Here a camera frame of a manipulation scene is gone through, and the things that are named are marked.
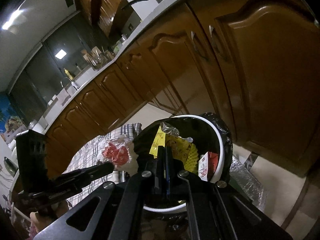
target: faucet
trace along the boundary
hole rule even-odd
[[[68,77],[63,77],[63,78],[61,79],[61,81],[60,81],[60,84],[61,84],[62,88],[63,88],[62,80],[63,80],[64,78],[67,78],[67,79],[70,81],[70,78],[68,78]]]

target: human hand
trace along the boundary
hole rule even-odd
[[[59,206],[57,207],[55,213],[57,217],[61,217],[64,213],[69,210],[68,202],[66,200],[61,201]],[[41,216],[38,212],[31,212],[30,219],[32,223],[36,226],[36,231],[39,233],[41,230],[45,229],[48,225],[50,225],[54,220],[51,217]]]

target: ceiling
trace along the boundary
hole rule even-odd
[[[0,30],[0,91],[10,80],[33,47],[57,24],[76,11],[65,0],[25,0],[22,13],[8,30]]]

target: white rim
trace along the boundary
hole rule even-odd
[[[184,115],[178,115],[178,116],[173,116],[172,118],[179,118],[179,117],[193,117],[193,118],[197,118],[200,119],[204,122],[206,122],[208,125],[210,125],[214,131],[216,132],[216,135],[218,137],[219,140],[219,146],[220,146],[220,154],[219,154],[219,161],[218,161],[218,165],[217,165],[217,169],[216,172],[214,173],[212,179],[210,180],[211,183],[215,183],[217,182],[222,174],[222,169],[223,169],[223,164],[224,164],[224,151],[223,151],[223,143],[222,143],[222,138],[221,135],[218,131],[218,129],[207,119],[201,117],[201,116],[197,116],[197,115],[193,115],[193,114],[184,114]],[[175,206],[172,208],[150,208],[148,206],[143,206],[143,209],[151,211],[151,212],[157,212],[157,213],[166,213],[166,212],[172,212],[172,211],[176,211],[179,209],[183,209],[186,207],[186,204],[183,203],[179,206]]]

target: blue poster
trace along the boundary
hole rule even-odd
[[[18,133],[26,129],[27,127],[12,108],[7,95],[0,93],[0,135],[2,139],[9,144]]]

